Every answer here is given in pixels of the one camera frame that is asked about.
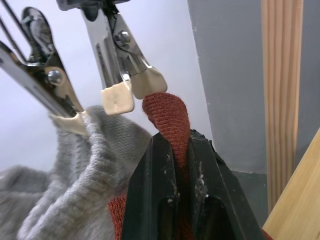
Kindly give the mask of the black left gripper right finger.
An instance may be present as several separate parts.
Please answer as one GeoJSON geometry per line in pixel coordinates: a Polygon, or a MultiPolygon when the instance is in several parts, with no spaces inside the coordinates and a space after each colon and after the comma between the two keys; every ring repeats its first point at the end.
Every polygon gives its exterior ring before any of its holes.
{"type": "Polygon", "coordinates": [[[264,240],[237,177],[212,143],[191,130],[187,155],[191,226],[196,240],[264,240]]]}

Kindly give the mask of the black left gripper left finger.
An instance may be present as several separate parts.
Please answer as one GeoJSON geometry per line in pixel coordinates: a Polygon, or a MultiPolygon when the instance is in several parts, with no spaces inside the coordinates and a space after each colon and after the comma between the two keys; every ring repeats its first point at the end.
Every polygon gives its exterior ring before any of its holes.
{"type": "Polygon", "coordinates": [[[173,151],[157,133],[129,180],[121,239],[175,240],[178,202],[173,151]]]}

